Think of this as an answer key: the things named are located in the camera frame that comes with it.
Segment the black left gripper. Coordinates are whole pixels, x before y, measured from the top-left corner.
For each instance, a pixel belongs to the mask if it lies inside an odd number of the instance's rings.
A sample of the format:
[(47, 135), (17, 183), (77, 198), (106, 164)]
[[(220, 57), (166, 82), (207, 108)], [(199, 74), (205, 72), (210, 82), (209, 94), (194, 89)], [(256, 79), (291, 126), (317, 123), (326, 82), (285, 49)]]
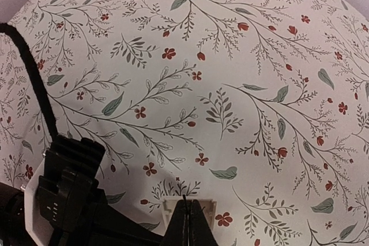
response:
[(160, 245), (153, 233), (108, 204), (105, 194), (88, 200), (75, 223), (58, 231), (58, 245)]

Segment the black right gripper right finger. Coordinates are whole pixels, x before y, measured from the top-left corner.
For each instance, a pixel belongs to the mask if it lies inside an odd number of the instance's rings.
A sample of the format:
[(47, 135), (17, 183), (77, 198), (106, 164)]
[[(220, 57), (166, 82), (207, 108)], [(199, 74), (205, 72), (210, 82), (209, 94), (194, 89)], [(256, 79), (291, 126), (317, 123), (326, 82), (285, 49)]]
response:
[(188, 213), (188, 245), (219, 246), (198, 200), (192, 200)]

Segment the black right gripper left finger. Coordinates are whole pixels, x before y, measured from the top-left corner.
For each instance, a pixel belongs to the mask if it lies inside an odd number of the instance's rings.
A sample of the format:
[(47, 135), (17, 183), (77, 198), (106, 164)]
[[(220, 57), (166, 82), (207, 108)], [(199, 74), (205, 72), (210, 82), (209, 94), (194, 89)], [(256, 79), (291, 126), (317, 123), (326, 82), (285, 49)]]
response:
[(161, 245), (188, 245), (188, 204), (185, 196), (176, 204)]

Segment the white remote battery cover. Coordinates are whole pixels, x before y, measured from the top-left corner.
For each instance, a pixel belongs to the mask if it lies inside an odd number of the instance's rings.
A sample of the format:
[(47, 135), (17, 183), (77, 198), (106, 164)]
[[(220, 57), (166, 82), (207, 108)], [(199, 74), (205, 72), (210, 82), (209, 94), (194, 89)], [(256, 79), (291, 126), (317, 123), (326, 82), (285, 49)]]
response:
[[(176, 204), (179, 200), (183, 200), (183, 198), (179, 196), (167, 196), (163, 198), (162, 203), (161, 203), (161, 213), (163, 216), (165, 228), (168, 228), (168, 225), (174, 213)], [(207, 220), (207, 223), (209, 227), (213, 229), (214, 222), (215, 222), (215, 216), (216, 216), (217, 202), (213, 199), (194, 198), (194, 197), (190, 197), (187, 200), (198, 200), (199, 201), (201, 209)]]

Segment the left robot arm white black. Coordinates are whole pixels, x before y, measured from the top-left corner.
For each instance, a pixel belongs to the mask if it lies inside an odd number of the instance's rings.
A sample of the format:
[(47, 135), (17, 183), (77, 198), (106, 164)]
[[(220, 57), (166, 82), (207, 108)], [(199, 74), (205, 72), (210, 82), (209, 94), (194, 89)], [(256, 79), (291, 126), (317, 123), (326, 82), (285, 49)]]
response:
[[(47, 245), (160, 245), (163, 236), (145, 229), (108, 204), (104, 190), (93, 190), (81, 225), (74, 232), (51, 229)], [(3, 245), (36, 245), (25, 228), (24, 193), (1, 183)]]

